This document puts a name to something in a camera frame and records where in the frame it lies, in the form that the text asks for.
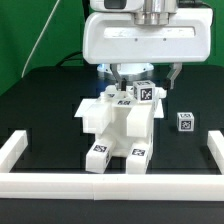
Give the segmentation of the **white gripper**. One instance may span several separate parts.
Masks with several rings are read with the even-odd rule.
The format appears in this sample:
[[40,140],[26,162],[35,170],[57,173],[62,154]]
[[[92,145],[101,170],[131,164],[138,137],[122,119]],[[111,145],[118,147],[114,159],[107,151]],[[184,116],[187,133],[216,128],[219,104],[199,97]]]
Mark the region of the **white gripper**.
[[117,64],[173,63],[164,81],[170,90],[181,63],[202,62],[210,54],[210,8],[180,8],[177,0],[90,0],[90,6],[83,56],[90,64],[111,64],[121,91],[127,80]]

